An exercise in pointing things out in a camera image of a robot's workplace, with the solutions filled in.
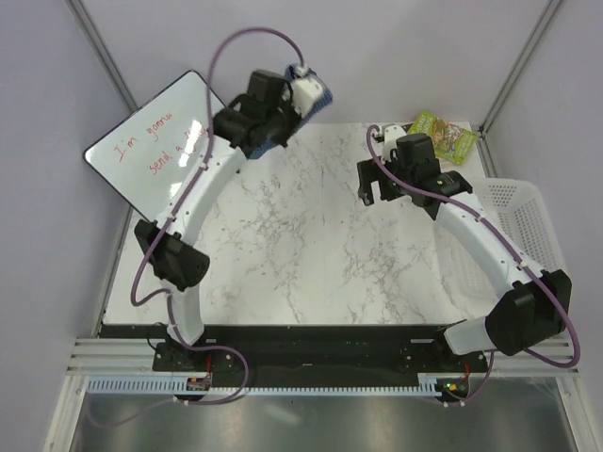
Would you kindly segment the blue checked long sleeve shirt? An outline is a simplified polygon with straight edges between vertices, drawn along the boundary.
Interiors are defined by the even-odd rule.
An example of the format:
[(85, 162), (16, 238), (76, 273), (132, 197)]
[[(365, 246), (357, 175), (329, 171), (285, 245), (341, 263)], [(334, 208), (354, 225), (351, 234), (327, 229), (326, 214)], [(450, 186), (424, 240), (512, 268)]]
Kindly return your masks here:
[(269, 150), (276, 147), (286, 147), (288, 141), (309, 122), (319, 111), (333, 102), (333, 95), (324, 81), (311, 68), (291, 64), (285, 69), (284, 77), (292, 88), (290, 105), (292, 106), (292, 121), (282, 133), (267, 138), (256, 147), (250, 160), (257, 160)]

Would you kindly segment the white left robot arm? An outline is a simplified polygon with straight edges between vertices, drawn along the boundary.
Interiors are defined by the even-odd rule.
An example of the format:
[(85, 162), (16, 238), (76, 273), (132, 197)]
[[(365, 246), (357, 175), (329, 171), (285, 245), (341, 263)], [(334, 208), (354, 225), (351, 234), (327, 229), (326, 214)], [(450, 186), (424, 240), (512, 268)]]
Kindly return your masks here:
[(137, 223), (141, 264), (152, 268), (161, 286), (144, 298), (133, 288), (130, 301), (139, 307), (159, 294), (166, 297), (168, 333), (179, 342), (173, 357), (186, 370), (199, 369), (207, 356), (198, 341), (204, 334), (199, 285), (210, 259), (195, 247), (207, 214), (244, 163), (286, 146), (315, 104), (328, 96), (303, 67), (253, 71), (243, 93), (212, 111), (208, 140), (175, 200), (156, 220)]

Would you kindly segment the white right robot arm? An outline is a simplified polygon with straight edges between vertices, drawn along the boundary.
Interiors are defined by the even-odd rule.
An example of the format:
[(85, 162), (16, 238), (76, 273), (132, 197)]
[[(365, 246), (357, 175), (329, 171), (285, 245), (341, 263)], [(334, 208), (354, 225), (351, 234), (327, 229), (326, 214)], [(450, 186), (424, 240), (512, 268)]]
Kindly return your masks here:
[(559, 368), (576, 365), (581, 349), (568, 315), (569, 276), (561, 269), (545, 269), (495, 226), (464, 176), (442, 170), (429, 136), (409, 135), (395, 124), (371, 124), (366, 141), (370, 158), (357, 165), (358, 197), (363, 204), (375, 202), (374, 184), (384, 201), (410, 198), (464, 247), (498, 298), (489, 314), (439, 332), (431, 349), (433, 363), (453, 370), (466, 354), (477, 351), (499, 351), (506, 356), (526, 352), (543, 360), (535, 346), (567, 332), (572, 357), (566, 362), (546, 359), (546, 363)]

